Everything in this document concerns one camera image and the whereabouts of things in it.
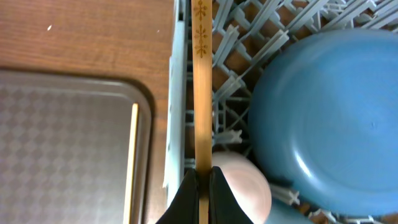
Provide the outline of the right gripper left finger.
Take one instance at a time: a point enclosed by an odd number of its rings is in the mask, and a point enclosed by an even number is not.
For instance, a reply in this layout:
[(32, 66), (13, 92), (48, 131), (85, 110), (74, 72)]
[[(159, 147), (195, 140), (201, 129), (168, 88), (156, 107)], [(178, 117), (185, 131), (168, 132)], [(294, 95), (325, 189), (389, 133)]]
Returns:
[(198, 206), (198, 177), (195, 169), (189, 169), (172, 203), (156, 224), (197, 224)]

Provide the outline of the dark blue plate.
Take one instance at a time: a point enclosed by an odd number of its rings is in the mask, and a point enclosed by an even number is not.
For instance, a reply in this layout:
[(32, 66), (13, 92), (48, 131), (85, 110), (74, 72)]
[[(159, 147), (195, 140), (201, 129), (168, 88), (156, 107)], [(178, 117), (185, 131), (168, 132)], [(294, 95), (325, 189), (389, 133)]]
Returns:
[(288, 47), (252, 92), (266, 176), (343, 215), (397, 211), (397, 35), (333, 30)]

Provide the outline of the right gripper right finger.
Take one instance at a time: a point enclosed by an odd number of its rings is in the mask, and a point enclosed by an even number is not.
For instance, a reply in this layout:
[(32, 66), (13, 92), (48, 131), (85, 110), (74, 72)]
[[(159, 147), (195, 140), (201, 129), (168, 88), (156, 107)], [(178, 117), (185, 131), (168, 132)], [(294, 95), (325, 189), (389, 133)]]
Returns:
[(252, 224), (235, 199), (222, 170), (213, 166), (209, 183), (210, 223)]

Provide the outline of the white cup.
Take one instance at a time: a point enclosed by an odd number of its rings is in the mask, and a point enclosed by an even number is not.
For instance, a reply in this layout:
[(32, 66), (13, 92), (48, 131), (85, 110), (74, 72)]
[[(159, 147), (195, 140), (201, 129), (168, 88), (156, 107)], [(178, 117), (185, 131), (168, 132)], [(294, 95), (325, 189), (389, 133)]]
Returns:
[(237, 152), (216, 152), (212, 165), (223, 172), (243, 212), (253, 223), (264, 224), (271, 212), (272, 195), (262, 172)]

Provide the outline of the light blue cup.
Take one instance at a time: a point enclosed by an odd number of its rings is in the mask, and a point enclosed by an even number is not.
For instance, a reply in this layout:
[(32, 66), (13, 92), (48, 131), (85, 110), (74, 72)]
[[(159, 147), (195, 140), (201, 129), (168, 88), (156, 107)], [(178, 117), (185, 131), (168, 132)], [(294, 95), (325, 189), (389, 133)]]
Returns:
[(273, 198), (265, 224), (313, 224), (313, 222), (290, 205)]

